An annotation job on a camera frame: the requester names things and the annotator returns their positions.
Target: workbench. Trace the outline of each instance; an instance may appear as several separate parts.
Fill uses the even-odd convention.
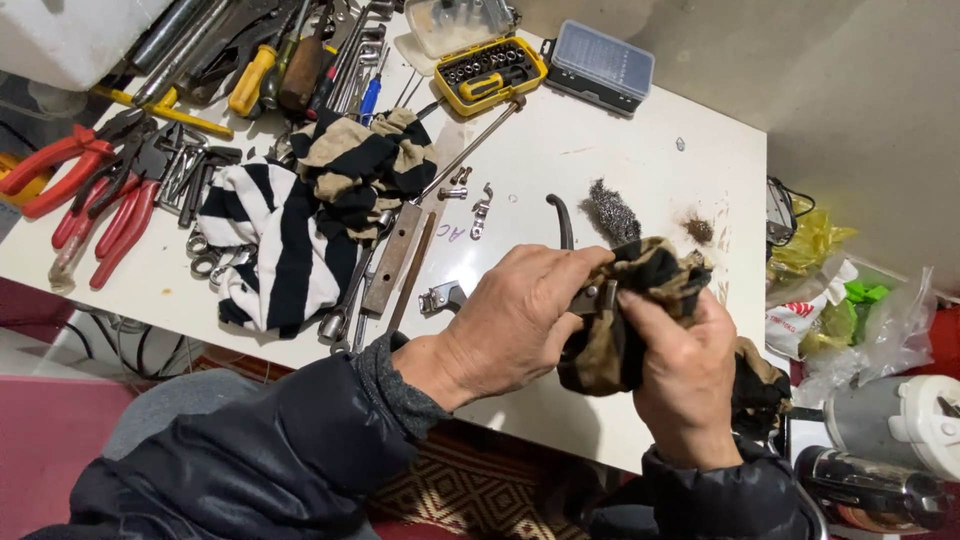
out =
[[[409,32],[401,15],[387,26],[390,41]],[[539,37],[518,34],[539,47]],[[384,71],[378,110],[393,105],[411,71],[394,51]],[[140,83],[134,81],[127,92],[135,92]],[[429,80],[424,81],[409,108],[420,110],[439,95]],[[590,182],[604,178],[606,186],[619,191],[636,212],[644,235],[666,236],[682,255],[700,249],[714,261],[710,288],[727,306],[738,333],[761,345],[766,134],[658,87],[632,119],[547,86],[528,93],[527,98],[526,108],[509,118],[464,163],[473,167],[467,199],[438,206],[442,214],[400,329],[410,336],[432,334],[450,321],[449,311],[430,317],[420,314],[416,296],[429,287],[458,280],[469,294],[484,272],[515,245],[559,248],[557,212],[544,201],[548,193],[559,195],[570,208],[576,247],[608,245],[582,205]],[[451,109],[444,106],[428,116],[424,126],[436,143],[440,167],[504,108],[500,105],[465,120],[451,116]],[[121,109],[114,105],[105,118]],[[207,110],[189,111],[237,130],[228,144],[245,154],[255,148],[264,155],[283,129],[279,117],[251,124],[231,116],[226,100]],[[211,139],[211,144],[223,143]],[[67,170],[69,163],[57,178]],[[471,207],[483,196],[485,183],[491,184],[494,196],[483,237],[474,241],[468,232],[473,223]],[[437,205],[436,192],[426,204]],[[0,244],[0,276],[50,290],[47,270],[56,256],[50,237],[65,209],[36,221],[21,220],[13,228]],[[110,216],[107,212],[102,221]],[[696,244],[686,232],[684,225],[691,219],[712,226],[713,239],[706,246]],[[149,229],[99,291],[86,285],[97,264],[92,249],[86,249],[74,273],[78,285],[65,296],[290,368],[327,356],[328,346],[317,338],[316,320],[291,340],[220,324],[216,292],[208,281],[191,276],[184,248],[189,231],[178,229],[176,221],[173,214],[156,210]],[[104,223],[98,225],[88,246],[95,244],[104,228]],[[368,343],[384,332],[398,294],[396,287],[382,320],[370,321]],[[640,472],[640,457],[653,442],[629,394],[601,399],[581,396],[563,389],[555,374],[516,393],[463,407],[456,414],[634,472]]]

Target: yellow metal bar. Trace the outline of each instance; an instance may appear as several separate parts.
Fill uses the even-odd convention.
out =
[[[122,92],[120,90],[114,90],[112,88],[107,88],[105,86],[96,85],[90,89],[91,92],[102,95],[106,98],[109,98],[121,105],[126,105],[127,107],[133,107],[133,96],[128,93]],[[150,114],[155,114],[162,118],[167,118],[169,120],[175,120],[178,122],[183,122],[188,126],[193,126],[198,130],[205,131],[211,135],[216,135],[226,140],[233,139],[233,130],[226,126],[218,126],[213,122],[208,122],[197,118],[196,116],[191,116],[185,112],[179,112],[178,110],[170,109],[169,106],[164,106],[161,104],[167,103],[167,100],[171,97],[171,92],[173,92],[173,99],[177,99],[177,91],[171,88],[170,92],[167,92],[167,95],[163,96],[163,99],[160,100],[160,104],[157,105],[145,105],[143,110],[149,112]]]

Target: socket set case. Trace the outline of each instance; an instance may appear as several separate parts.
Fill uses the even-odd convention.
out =
[[[440,61],[434,83],[450,106],[471,116],[540,85],[546,64],[521,37],[506,37],[514,27],[512,11],[501,0],[410,0],[404,14],[423,51]],[[460,86],[500,75],[483,97],[468,100]]]
[[[654,56],[629,43],[567,20],[540,52],[548,65],[548,86],[604,109],[632,117],[650,95]]]

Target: person's left hand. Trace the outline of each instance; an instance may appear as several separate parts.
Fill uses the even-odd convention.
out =
[[[583,319],[566,309],[590,271],[613,260],[577,251],[516,246],[477,284],[450,326],[394,354],[408,383],[446,410],[518,390],[549,373]]]

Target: dark jacket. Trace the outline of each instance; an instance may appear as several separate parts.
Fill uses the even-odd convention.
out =
[[[70,495],[69,525],[27,538],[281,540],[355,529],[364,497],[449,418],[394,370],[391,352],[404,342],[396,333],[353,360],[319,360],[254,399],[178,417],[118,461],[94,460]],[[661,533],[804,538],[789,469],[745,457],[750,464],[700,474],[648,453]]]

